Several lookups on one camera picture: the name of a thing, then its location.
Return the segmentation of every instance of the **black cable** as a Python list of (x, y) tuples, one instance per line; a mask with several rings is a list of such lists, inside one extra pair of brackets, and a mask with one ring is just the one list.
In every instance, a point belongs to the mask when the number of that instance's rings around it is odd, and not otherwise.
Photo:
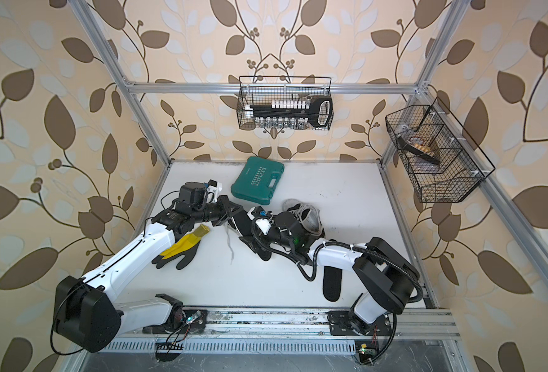
[[(179, 333), (177, 333), (177, 336), (175, 336), (175, 342), (172, 345), (169, 345), (169, 349), (166, 351), (165, 354), (170, 353), (170, 351), (173, 349), (173, 346), (176, 344), (177, 338), (179, 338), (179, 335), (181, 334), (181, 331), (183, 331), (183, 326), (181, 326), (181, 328), (179, 328)], [(173, 336), (174, 334), (175, 334), (175, 332), (171, 333), (169, 335), (169, 337), (166, 338), (165, 345), (167, 345), (169, 343), (169, 338), (171, 336)]]
[(305, 279), (307, 279), (308, 281), (313, 281), (315, 280), (315, 276), (317, 274), (317, 253), (320, 251), (320, 249), (322, 249), (324, 247), (323, 244), (320, 244), (316, 249), (315, 251), (313, 252), (313, 270), (312, 270), (312, 274), (311, 276), (307, 275), (307, 273), (305, 272), (305, 270), (303, 270), (303, 268), (301, 267), (301, 263), (299, 261), (295, 261), (292, 257), (290, 257), (289, 255), (287, 254), (284, 254), (282, 253), (281, 251), (279, 251), (278, 249), (274, 249), (272, 247), (270, 247), (270, 244), (264, 242), (262, 240), (262, 238), (260, 238), (260, 236), (258, 235), (257, 233), (257, 220), (258, 219), (267, 219), (267, 217), (256, 217), (254, 220), (252, 220), (251, 222), (251, 235), (253, 236), (253, 239), (255, 239), (255, 241), (265, 250), (267, 250), (268, 252), (272, 252), (272, 253), (275, 253), (275, 254), (278, 254), (278, 255), (281, 255), (285, 258), (288, 258), (290, 259), (295, 265), (297, 265), (297, 268), (299, 269), (299, 271), (301, 272), (301, 274), (303, 275), (303, 277)]
[(377, 353), (377, 355), (375, 355), (373, 358), (370, 359), (371, 364), (373, 364), (376, 360), (379, 359), (379, 357), (382, 356), (382, 354), (388, 349), (389, 344), (392, 343), (392, 340), (394, 339), (394, 336), (396, 335), (396, 324), (398, 322), (397, 322), (396, 314), (392, 313), (392, 315), (393, 315), (393, 318), (394, 318), (393, 321), (392, 321), (392, 333), (390, 333), (389, 338), (388, 338), (388, 342), (386, 342), (386, 344), (379, 351), (379, 353)]
[(165, 210), (166, 208), (165, 208), (165, 205), (162, 204), (162, 201), (165, 200), (165, 198), (168, 197), (170, 194), (175, 193), (175, 192), (179, 192), (179, 191), (181, 191), (181, 190), (171, 191), (171, 192), (169, 192), (167, 195), (165, 195), (164, 197), (162, 197), (162, 198), (160, 199), (160, 205), (162, 205), (162, 207), (163, 207), (164, 210)]
[(402, 275), (404, 275), (412, 283), (414, 288), (417, 290), (416, 296), (409, 298), (408, 303), (418, 302), (423, 298), (423, 289), (421, 288), (421, 285), (419, 284), (419, 280), (417, 280), (415, 277), (413, 277), (410, 272), (404, 270), (404, 268), (402, 266), (400, 266), (400, 265), (396, 264), (395, 262), (393, 262), (392, 260), (390, 260), (388, 257), (385, 257), (384, 255), (379, 254), (377, 252), (374, 252), (372, 250), (359, 248), (357, 246), (353, 246), (351, 248), (351, 246), (349, 244), (346, 244), (346, 243), (343, 243), (343, 242), (327, 242), (326, 245), (341, 246), (343, 248), (351, 249), (351, 250), (354, 250), (355, 252), (366, 254), (366, 255), (372, 256), (372, 257), (374, 257), (374, 258), (376, 258), (380, 261), (383, 261), (388, 266), (393, 267), (394, 269), (399, 271)]

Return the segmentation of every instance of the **black insole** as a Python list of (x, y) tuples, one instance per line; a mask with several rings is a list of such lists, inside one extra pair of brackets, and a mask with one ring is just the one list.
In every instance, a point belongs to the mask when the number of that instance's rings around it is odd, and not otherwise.
[(340, 298), (340, 290), (343, 284), (343, 271), (337, 267), (323, 267), (323, 296), (331, 302)]

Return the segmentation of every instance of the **black wire basket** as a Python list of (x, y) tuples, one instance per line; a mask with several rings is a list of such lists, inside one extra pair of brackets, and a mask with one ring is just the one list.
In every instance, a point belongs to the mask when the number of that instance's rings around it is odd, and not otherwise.
[(330, 130), (331, 84), (329, 77), (240, 76), (239, 128)]
[[(411, 105), (389, 114), (385, 118), (386, 128), (419, 200), (458, 203), (495, 166), (455, 116), (466, 135), (455, 135), (449, 130), (441, 115), (448, 114), (444, 112), (445, 105), (437, 103), (435, 99), (432, 105)], [(477, 164), (462, 141), (478, 148), (486, 164)]]

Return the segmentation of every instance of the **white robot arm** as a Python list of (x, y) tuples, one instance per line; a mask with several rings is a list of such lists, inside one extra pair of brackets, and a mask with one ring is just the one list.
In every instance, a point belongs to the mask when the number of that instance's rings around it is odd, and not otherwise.
[[(188, 182), (179, 197), (152, 218), (144, 232), (115, 256), (82, 278), (68, 276), (57, 285), (53, 331), (90, 352), (104, 348), (117, 335), (151, 325), (175, 331), (194, 319), (182, 318), (182, 303), (166, 294), (145, 301), (116, 303), (121, 291), (152, 259), (168, 249), (195, 223), (211, 221), (219, 226), (230, 221), (242, 234), (241, 241), (268, 260), (272, 253), (293, 261), (307, 280), (314, 280), (317, 266), (354, 270), (365, 287), (350, 315), (356, 333), (386, 312), (401, 314), (407, 302), (419, 301), (419, 273), (380, 238), (358, 245), (327, 241), (308, 233), (289, 212), (271, 215), (261, 207), (245, 213), (240, 205), (218, 196), (216, 182)], [(277, 243), (290, 248), (287, 254), (270, 247)], [(378, 265), (387, 266), (382, 270)], [(313, 266), (308, 276), (303, 265)], [(410, 297), (416, 289), (416, 296)]]

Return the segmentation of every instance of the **leaf wallpaper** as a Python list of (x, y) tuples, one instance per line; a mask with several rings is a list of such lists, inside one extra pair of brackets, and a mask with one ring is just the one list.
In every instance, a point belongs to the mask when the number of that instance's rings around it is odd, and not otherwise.
[[(475, 1), (430, 85), (548, 244), (548, 0)], [(480, 190), (423, 204), (388, 166), (440, 306), (479, 372), (548, 370), (548, 289)]]
[(477, 8), (466, 13), (431, 91), (481, 143), (548, 245), (548, 0)]
[[(389, 142), (384, 116), (402, 108), (400, 95), (335, 95), (328, 130), (242, 130), (236, 96), (145, 95), (142, 105), (175, 160), (355, 161), (381, 158)], [(144, 138), (138, 149), (146, 150)]]
[(413, 83), (446, 0), (88, 1), (129, 80)]
[(0, 1), (2, 371), (61, 363), (57, 283), (128, 242), (163, 169), (96, 55), (65, 1)]

